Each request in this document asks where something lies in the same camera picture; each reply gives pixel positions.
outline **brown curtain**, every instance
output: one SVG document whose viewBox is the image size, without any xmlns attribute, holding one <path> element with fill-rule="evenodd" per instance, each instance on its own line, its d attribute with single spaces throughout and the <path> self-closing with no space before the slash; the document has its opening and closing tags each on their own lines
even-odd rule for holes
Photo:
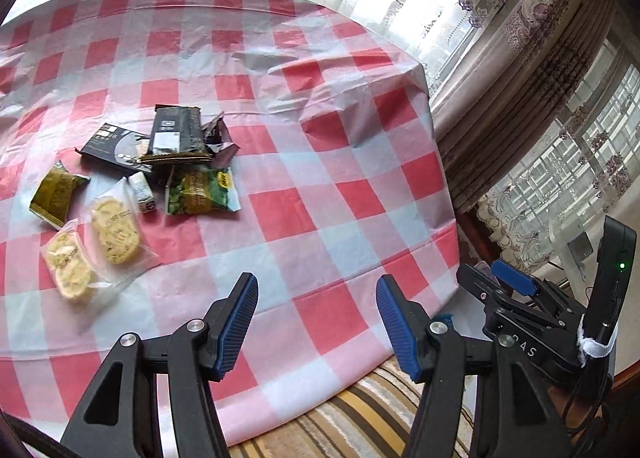
<svg viewBox="0 0 640 458">
<path fill-rule="evenodd" d="M 542 136 L 609 30 L 613 0 L 520 0 L 433 104 L 454 207 L 469 210 Z"/>
</svg>

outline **white label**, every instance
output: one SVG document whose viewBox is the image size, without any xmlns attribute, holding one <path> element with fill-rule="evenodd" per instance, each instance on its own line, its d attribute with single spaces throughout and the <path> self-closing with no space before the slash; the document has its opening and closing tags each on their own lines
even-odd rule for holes
<svg viewBox="0 0 640 458">
<path fill-rule="evenodd" d="M 154 134 L 154 154 L 176 153 L 178 151 L 180 151 L 179 131 Z"/>
</svg>

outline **table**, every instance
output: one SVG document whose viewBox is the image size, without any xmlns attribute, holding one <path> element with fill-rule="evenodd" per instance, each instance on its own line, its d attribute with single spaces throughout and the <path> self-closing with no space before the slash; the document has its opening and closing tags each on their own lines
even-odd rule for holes
<svg viewBox="0 0 640 458">
<path fill-rule="evenodd" d="M 225 112 L 241 146 L 232 170 L 242 210 L 145 216 L 161 266 L 82 318 L 46 271 L 39 251 L 53 231 L 28 203 L 61 159 L 92 177 L 69 217 L 81 215 L 120 175 L 74 148 L 105 121 L 149 133 L 159 103 L 197 105 L 203 120 Z M 390 355 L 374 300 L 380 275 L 392 273 L 430 314 L 457 287 L 423 69 L 327 8 L 47 2 L 0 28 L 0 121 L 0 404 L 54 437 L 121 333 L 173 332 L 242 271 L 256 275 L 260 300 L 236 368 L 212 385 L 230 444 L 305 412 Z"/>
</svg>

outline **black box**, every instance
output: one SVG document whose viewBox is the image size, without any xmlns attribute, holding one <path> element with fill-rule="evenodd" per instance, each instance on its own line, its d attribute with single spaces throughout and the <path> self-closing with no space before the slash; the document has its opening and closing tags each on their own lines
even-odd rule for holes
<svg viewBox="0 0 640 458">
<path fill-rule="evenodd" d="M 105 123 L 84 147 L 80 151 L 76 149 L 76 152 L 108 162 L 130 175 L 138 171 L 151 174 L 151 165 L 139 161 L 139 158 L 146 154 L 149 140 L 149 135 Z"/>
</svg>

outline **green snack package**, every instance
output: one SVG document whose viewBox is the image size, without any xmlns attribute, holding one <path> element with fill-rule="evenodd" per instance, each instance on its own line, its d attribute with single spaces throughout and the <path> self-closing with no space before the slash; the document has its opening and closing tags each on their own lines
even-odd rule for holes
<svg viewBox="0 0 640 458">
<path fill-rule="evenodd" d="M 240 210 L 231 169 L 175 166 L 166 184 L 166 208 L 170 215 L 205 214 L 214 209 Z"/>
<path fill-rule="evenodd" d="M 71 174 L 58 160 L 40 182 L 29 210 L 60 230 L 66 223 L 71 194 L 78 185 L 88 183 L 90 179 L 80 174 Z"/>
</svg>

